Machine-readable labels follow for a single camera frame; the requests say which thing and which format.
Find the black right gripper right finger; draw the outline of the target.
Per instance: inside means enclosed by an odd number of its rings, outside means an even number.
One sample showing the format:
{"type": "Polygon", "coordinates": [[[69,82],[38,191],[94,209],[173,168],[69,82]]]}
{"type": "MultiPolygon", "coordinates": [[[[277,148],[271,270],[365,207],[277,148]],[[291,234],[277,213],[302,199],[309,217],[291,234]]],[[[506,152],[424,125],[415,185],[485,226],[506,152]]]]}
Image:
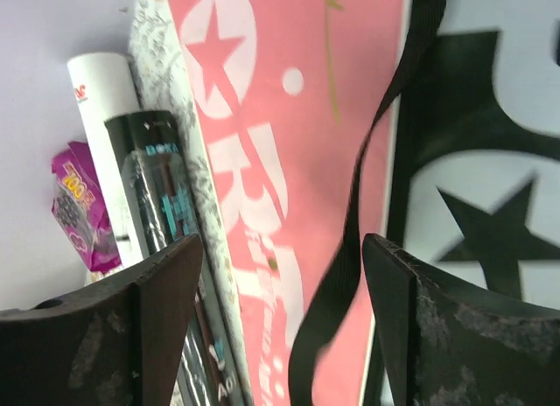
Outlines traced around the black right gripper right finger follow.
{"type": "Polygon", "coordinates": [[[396,405],[557,405],[559,312],[421,262],[378,234],[362,245],[396,405]]]}

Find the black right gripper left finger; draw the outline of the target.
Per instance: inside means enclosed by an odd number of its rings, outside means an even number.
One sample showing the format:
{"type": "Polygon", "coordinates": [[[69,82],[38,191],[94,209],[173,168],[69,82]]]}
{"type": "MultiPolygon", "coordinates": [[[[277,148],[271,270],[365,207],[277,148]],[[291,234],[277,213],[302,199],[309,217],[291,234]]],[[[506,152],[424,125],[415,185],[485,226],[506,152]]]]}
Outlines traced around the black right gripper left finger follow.
{"type": "Polygon", "coordinates": [[[3,311],[2,404],[169,404],[201,263],[189,235],[82,289],[3,311]]]}

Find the black racket cover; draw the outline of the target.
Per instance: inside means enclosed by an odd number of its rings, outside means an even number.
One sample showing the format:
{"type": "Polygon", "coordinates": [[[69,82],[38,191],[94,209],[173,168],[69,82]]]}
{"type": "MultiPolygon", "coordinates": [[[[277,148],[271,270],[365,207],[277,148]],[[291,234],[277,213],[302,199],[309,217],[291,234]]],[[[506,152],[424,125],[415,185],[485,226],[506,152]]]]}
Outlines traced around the black racket cover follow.
{"type": "MultiPolygon", "coordinates": [[[[480,288],[559,312],[559,0],[412,0],[395,74],[388,225],[378,234],[480,288]]],[[[342,240],[297,332],[291,403],[367,283],[355,171],[342,240]]],[[[392,396],[374,322],[376,405],[392,396]]]]}

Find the black shuttlecock tube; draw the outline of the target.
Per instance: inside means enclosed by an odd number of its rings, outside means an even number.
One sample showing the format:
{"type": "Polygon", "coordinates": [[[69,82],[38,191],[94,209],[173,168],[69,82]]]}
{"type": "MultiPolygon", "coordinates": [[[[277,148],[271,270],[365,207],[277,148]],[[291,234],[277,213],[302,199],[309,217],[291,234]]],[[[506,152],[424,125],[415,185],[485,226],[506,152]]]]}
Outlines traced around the black shuttlecock tube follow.
{"type": "MultiPolygon", "coordinates": [[[[195,212],[179,128],[171,112],[137,111],[105,122],[115,153],[140,247],[154,254],[200,228],[195,212]]],[[[178,370],[185,405],[244,405],[207,262],[202,263],[193,318],[178,370]]]]}

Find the white shuttlecock tube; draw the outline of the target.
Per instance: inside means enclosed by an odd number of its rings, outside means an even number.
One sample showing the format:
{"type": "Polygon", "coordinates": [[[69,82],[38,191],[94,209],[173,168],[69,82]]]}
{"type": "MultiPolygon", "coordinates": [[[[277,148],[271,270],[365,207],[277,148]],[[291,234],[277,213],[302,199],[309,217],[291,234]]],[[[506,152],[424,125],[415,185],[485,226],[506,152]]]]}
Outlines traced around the white shuttlecock tube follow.
{"type": "Polygon", "coordinates": [[[143,260],[123,182],[105,122],[140,109],[128,59],[93,52],[67,62],[87,143],[124,267],[143,260]]]}

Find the pink racket cover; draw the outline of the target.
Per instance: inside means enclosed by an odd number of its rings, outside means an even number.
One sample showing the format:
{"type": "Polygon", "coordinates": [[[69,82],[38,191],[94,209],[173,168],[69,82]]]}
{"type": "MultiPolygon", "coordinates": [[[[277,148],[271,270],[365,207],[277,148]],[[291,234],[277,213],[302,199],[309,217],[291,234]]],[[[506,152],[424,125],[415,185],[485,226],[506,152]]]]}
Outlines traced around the pink racket cover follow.
{"type": "Polygon", "coordinates": [[[289,405],[288,360],[339,246],[365,135],[363,232],[386,223],[393,154],[375,111],[409,0],[168,0],[199,115],[258,405],[289,405]]]}

